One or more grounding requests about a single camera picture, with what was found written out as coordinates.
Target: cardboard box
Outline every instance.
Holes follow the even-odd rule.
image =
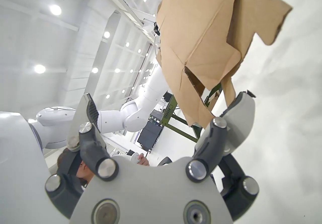
[[[205,87],[221,82],[230,105],[254,33],[271,45],[291,10],[282,0],[162,0],[157,60],[189,125],[206,128],[214,117],[200,98]]]

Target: metal screw head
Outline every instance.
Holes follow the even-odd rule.
[[[60,186],[60,183],[61,183],[60,176],[57,174],[54,174],[47,179],[45,183],[45,188],[47,192],[53,192],[58,189],[58,187]]]
[[[99,165],[98,174],[102,178],[111,177],[116,170],[116,164],[113,159],[104,159]]]
[[[117,224],[120,218],[120,208],[113,200],[100,202],[93,211],[94,224]]]
[[[258,183],[252,177],[243,180],[243,187],[251,195],[257,195],[260,191]]]
[[[213,123],[214,123],[214,125],[216,125],[219,128],[222,128],[222,129],[227,127],[227,122],[222,117],[214,117],[213,118]]]
[[[87,133],[92,129],[92,124],[90,122],[86,122],[80,125],[79,132],[80,133]]]
[[[206,177],[207,170],[201,161],[193,160],[190,163],[188,163],[187,173],[190,175],[190,177],[192,177],[192,179],[201,181]]]
[[[191,201],[184,208],[184,224],[210,224],[211,215],[200,201]]]

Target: ceiling light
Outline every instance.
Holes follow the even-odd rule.
[[[46,71],[45,66],[38,64],[34,67],[36,73],[44,73]]]
[[[58,5],[51,5],[49,10],[52,12],[53,15],[59,16],[61,14],[61,8]]]
[[[105,38],[107,38],[107,39],[108,39],[110,35],[111,35],[111,34],[110,34],[108,31],[104,32],[104,37],[105,37]]]

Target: person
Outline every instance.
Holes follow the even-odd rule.
[[[57,166],[58,168],[61,165],[61,162],[64,158],[64,156],[67,154],[67,152],[70,151],[68,148],[65,148],[63,150],[63,152],[59,155],[58,159],[57,159]],[[138,156],[139,158],[139,162],[138,164],[143,165],[143,166],[149,166],[149,161],[146,159],[146,157],[144,156],[144,154],[140,154]],[[94,173],[89,169],[89,167],[84,163],[84,161],[82,161],[80,163],[80,166],[77,170],[76,173],[76,177],[79,178],[80,183],[83,187],[86,187],[87,184],[89,184],[89,182],[91,181],[91,179],[94,177]]]

